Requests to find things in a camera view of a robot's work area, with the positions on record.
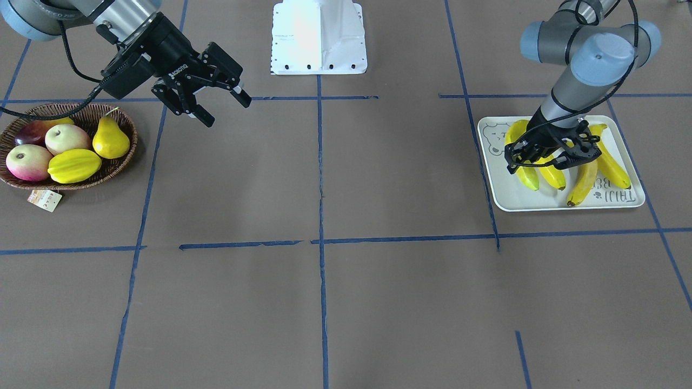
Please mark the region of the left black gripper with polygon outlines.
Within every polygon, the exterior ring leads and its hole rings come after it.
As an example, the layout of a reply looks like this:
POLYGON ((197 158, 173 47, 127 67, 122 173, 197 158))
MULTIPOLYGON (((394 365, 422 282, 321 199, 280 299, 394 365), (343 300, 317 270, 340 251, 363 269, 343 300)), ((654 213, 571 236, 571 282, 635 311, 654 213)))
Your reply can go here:
POLYGON ((504 148, 507 170, 514 174, 519 167, 554 166, 565 170, 595 162, 602 151, 597 146, 600 136, 593 135, 588 121, 582 120, 570 128, 550 123, 537 109, 527 125, 527 131, 504 148))

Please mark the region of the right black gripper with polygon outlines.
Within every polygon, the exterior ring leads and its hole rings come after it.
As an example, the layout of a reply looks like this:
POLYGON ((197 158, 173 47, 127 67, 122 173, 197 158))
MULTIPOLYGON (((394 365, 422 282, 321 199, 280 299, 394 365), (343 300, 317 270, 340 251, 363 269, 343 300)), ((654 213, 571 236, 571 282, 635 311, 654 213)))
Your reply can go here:
POLYGON ((242 66, 215 42, 202 52, 193 49, 187 37, 163 14, 154 14, 129 43, 119 43, 118 52, 102 70, 102 90, 123 99, 151 77, 151 92, 175 115, 188 114, 206 128, 215 118, 195 96, 205 87, 231 93, 243 108, 252 97, 241 85, 242 66))

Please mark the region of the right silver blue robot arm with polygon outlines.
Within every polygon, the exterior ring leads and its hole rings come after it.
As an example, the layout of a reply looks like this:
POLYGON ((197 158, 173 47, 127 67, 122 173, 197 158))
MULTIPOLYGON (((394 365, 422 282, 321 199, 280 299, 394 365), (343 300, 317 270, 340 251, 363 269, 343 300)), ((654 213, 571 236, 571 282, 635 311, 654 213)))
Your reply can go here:
POLYGON ((94 25, 117 49, 101 78, 90 79, 95 86, 86 99, 70 111, 52 116, 2 112, 25 120, 70 117, 101 92, 123 99, 151 77, 156 78, 152 93, 171 113, 195 117, 205 126, 215 121, 197 102, 197 93, 206 87, 225 90, 248 108, 251 97, 242 86, 242 66, 215 42, 195 51, 160 7, 159 1, 2 1, 2 17, 15 32, 32 41, 61 37, 68 57, 66 31, 82 25, 94 25))

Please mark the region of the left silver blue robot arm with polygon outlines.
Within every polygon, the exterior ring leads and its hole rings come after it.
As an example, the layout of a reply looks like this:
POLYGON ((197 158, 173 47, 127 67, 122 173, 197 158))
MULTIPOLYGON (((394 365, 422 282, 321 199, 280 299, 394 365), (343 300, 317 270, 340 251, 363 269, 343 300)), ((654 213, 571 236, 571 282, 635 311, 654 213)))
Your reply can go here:
POLYGON ((564 1, 546 21, 522 33, 521 53, 535 62, 563 65, 564 71, 530 118, 525 133, 505 147, 507 169, 543 167, 541 158, 560 151, 551 166, 564 170, 601 155, 585 114, 607 101, 633 71, 662 46, 657 25, 638 18, 618 28, 603 26, 616 1, 564 1))

